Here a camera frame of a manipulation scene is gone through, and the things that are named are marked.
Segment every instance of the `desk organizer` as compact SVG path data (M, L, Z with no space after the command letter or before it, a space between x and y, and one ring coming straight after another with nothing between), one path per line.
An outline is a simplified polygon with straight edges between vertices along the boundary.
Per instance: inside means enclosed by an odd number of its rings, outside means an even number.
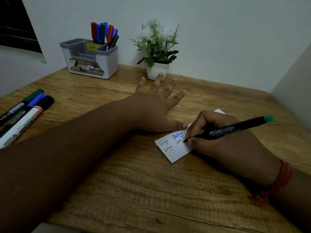
M107 44L88 39L72 39L59 45L71 73L108 79L118 71L117 45L106 50Z

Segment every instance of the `window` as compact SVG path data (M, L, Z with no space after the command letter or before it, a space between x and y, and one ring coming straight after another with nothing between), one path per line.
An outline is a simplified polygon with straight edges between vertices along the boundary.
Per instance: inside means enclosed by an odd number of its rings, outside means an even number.
M0 45L42 53L22 0L0 0Z

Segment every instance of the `wooden desk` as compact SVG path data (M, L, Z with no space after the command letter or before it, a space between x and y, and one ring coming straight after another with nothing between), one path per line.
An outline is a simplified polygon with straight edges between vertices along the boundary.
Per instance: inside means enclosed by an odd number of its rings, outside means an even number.
M55 98L21 141L129 96L143 76L145 70L128 66L120 66L109 80L62 69L1 98L0 112L38 88ZM173 76L167 75L161 87ZM239 120L272 114L275 121L252 131L278 157L311 173L309 130L268 93L177 78L173 93L186 90L187 94L169 112L170 119L190 123L201 110L218 108ZM194 152L170 164L154 144L164 135L135 132L124 137L91 168L47 222L87 232L298 232L273 207L252 205L249 191L237 178L215 169Z

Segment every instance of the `left hand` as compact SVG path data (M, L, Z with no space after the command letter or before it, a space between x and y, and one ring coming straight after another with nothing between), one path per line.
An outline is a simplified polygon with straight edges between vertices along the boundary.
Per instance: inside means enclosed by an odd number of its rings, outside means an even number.
M186 92L181 91L168 99L176 85L177 79L173 79L165 89L158 93L162 78L163 73L160 73L146 93L144 92L145 78L142 78L136 88L136 92L123 100L126 105L131 105L135 110L135 115L137 116L136 129L148 132L187 129L188 125L186 123L170 121L166 118L168 111L180 102Z

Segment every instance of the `red wrist string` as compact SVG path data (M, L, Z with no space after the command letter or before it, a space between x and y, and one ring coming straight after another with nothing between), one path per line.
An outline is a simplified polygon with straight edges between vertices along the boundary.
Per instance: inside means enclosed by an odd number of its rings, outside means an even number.
M269 204L269 195L277 193L280 189L284 188L290 181L293 175L293 167L289 163L281 160L282 166L275 181L260 191L258 196L248 196L248 198L256 205Z

